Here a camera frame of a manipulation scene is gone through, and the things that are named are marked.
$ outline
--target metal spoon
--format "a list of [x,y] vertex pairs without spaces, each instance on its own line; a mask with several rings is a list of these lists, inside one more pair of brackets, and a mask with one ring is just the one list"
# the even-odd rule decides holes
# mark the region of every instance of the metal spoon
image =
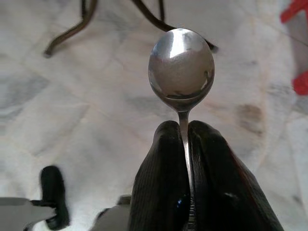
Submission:
[[196,230],[188,114],[208,94],[214,81],[214,60],[204,38],[187,29],[165,33],[152,49],[149,80],[155,94],[179,115],[191,193],[187,230]]

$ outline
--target white marble floor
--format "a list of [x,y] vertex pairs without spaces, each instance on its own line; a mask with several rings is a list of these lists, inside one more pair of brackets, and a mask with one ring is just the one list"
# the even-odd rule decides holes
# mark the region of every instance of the white marble floor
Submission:
[[[147,0],[157,12],[156,0]],[[220,130],[255,173],[286,231],[308,230],[308,25],[279,20],[289,0],[165,0],[167,22],[220,48],[214,86],[191,120]],[[39,199],[40,170],[58,165],[71,227],[130,193],[157,126],[176,114],[151,91],[150,50],[163,32],[127,0],[101,0],[90,26],[45,59],[79,21],[77,0],[0,2],[0,196]],[[47,230],[43,223],[36,230]]]

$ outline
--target spoon handle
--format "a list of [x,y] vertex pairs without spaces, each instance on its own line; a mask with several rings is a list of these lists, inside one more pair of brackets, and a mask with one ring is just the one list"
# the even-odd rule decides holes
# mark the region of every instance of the spoon handle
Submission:
[[188,143],[188,113],[186,112],[179,112],[179,120],[180,120],[180,131],[184,145],[184,152],[185,152],[185,160],[186,160],[186,167],[188,173],[188,181],[189,181],[189,188],[191,193],[190,198],[190,208],[189,208],[189,218],[187,224],[187,231],[195,231],[196,230],[196,223],[195,223],[195,203],[194,203],[194,179],[193,179],[193,166],[192,166],[192,156],[190,155],[190,148]]

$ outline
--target spoon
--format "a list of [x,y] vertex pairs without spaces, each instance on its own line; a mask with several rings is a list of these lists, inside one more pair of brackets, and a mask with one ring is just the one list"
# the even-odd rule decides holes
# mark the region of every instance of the spoon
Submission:
[[152,49],[149,81],[155,94],[179,115],[191,193],[187,230],[196,230],[188,114],[208,94],[214,81],[214,60],[204,38],[180,28],[165,33]]

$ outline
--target red object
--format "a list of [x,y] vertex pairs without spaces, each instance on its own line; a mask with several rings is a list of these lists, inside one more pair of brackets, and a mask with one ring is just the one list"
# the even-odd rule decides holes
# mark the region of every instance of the red object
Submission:
[[[289,8],[286,9],[281,15],[282,23],[289,21],[299,11],[306,11],[306,18],[308,22],[308,0],[292,0]],[[298,95],[308,95],[308,71],[302,73],[296,79],[293,79],[293,89]]]
[[299,11],[306,11],[306,17],[308,22],[308,0],[292,0],[289,8],[286,9],[281,15],[280,19],[282,23],[289,21]]
[[298,95],[308,94],[308,71],[293,79],[293,89]]

